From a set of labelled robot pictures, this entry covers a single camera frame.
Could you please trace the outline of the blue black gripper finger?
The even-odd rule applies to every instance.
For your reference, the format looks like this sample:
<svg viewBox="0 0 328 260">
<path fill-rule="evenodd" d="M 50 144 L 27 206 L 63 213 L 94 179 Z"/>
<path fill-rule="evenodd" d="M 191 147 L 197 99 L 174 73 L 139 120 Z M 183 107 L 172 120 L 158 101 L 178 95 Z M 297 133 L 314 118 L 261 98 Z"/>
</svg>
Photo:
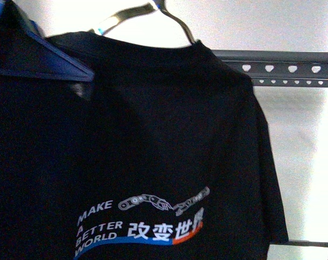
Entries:
<svg viewBox="0 0 328 260">
<path fill-rule="evenodd" d="M 94 73 L 60 51 L 13 1 L 0 1 L 0 75 L 91 82 Z"/>
</svg>

